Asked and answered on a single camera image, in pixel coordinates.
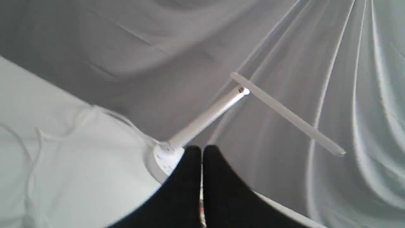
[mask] wrinkled fabric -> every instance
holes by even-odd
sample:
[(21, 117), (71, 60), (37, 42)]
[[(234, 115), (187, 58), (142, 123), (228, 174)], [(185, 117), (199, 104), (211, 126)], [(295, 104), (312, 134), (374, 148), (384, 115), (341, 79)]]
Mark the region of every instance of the wrinkled fabric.
[(251, 95), (192, 143), (215, 142), (255, 191), (328, 227), (403, 227), (404, 10), (402, 0), (3, 0), (0, 54), (167, 140), (236, 85), (229, 74), (271, 31), (239, 73), (346, 156)]

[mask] white fabric backdrop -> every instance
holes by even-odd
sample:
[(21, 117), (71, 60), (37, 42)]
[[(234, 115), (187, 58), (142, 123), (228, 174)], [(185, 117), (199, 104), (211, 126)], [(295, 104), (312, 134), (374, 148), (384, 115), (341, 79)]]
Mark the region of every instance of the white fabric backdrop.
[(405, 223), (402, 0), (3, 0), (0, 54), (166, 140), (239, 73), (340, 144), (325, 152), (254, 97), (211, 138), (257, 192), (329, 227)]

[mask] gray fabric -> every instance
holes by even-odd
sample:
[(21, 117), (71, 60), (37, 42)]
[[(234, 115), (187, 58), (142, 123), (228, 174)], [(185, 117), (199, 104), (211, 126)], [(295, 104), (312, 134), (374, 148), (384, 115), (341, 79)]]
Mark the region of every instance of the gray fabric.
[(254, 190), (329, 227), (403, 227), (404, 10), (402, 0), (3, 0), (0, 54), (167, 140), (236, 85), (229, 74), (272, 31), (239, 73), (347, 155), (253, 96), (192, 143), (216, 142)]

